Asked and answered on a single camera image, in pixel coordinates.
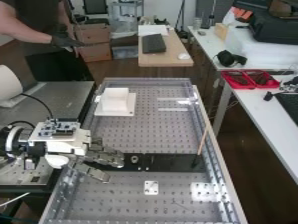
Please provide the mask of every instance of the computer screen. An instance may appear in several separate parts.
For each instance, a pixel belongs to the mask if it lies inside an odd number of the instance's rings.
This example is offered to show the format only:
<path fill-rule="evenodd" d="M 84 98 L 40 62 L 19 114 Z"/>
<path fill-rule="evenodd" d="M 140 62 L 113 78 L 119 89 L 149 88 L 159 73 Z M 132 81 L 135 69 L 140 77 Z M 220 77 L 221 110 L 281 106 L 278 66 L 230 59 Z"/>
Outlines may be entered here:
<path fill-rule="evenodd" d="M 237 8 L 246 9 L 254 11 L 258 10 L 268 10 L 272 5 L 273 0 L 236 0 L 233 5 Z"/>
<path fill-rule="evenodd" d="M 105 0 L 84 0 L 87 14 L 107 14 L 108 6 Z"/>

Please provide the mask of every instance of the black glove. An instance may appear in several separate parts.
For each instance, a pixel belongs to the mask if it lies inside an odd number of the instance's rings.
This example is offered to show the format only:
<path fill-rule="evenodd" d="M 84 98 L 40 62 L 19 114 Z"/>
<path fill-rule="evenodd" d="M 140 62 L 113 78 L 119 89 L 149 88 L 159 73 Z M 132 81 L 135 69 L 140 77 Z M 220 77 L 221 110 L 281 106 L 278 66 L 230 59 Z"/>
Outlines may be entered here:
<path fill-rule="evenodd" d="M 84 47 L 85 44 L 69 37 L 52 36 L 51 45 L 53 47 Z"/>

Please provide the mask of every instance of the red container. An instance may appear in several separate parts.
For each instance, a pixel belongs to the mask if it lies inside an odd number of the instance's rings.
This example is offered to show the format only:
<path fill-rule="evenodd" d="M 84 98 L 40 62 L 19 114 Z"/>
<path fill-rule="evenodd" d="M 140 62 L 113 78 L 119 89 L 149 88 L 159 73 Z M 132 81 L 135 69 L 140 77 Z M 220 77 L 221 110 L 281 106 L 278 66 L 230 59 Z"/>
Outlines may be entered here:
<path fill-rule="evenodd" d="M 249 76 L 241 72 L 234 70 L 226 70 L 221 72 L 221 75 L 226 82 L 230 84 L 233 89 L 254 89 L 256 83 L 249 78 Z"/>
<path fill-rule="evenodd" d="M 244 71 L 245 75 L 252 79 L 254 85 L 260 89 L 276 89 L 280 87 L 280 82 L 272 75 L 262 70 Z"/>

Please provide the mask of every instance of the monitor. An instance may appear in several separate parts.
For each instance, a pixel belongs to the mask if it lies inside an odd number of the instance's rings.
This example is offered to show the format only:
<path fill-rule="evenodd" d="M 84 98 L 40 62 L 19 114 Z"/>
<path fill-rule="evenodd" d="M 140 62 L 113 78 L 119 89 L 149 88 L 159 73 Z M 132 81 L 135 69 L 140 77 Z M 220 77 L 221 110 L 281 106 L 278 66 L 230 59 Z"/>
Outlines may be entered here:
<path fill-rule="evenodd" d="M 84 0 L 85 13 L 108 14 L 107 0 Z"/>

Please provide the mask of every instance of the person's arm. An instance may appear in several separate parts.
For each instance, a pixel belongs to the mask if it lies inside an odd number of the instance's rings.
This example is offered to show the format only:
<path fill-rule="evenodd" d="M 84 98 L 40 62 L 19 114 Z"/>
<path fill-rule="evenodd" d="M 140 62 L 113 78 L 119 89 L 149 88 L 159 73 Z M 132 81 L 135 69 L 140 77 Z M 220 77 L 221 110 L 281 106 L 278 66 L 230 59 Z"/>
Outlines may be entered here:
<path fill-rule="evenodd" d="M 0 34 L 29 42 L 49 44 L 52 36 L 35 31 L 16 18 L 16 11 L 7 3 L 0 1 Z"/>
<path fill-rule="evenodd" d="M 71 24 L 71 21 L 69 21 L 69 18 L 68 18 L 68 14 L 67 14 L 65 5 L 64 5 L 63 0 L 59 2 L 59 22 L 61 24 L 67 25 L 69 37 L 72 39 L 76 39 L 75 34 L 73 34 L 73 25 Z"/>

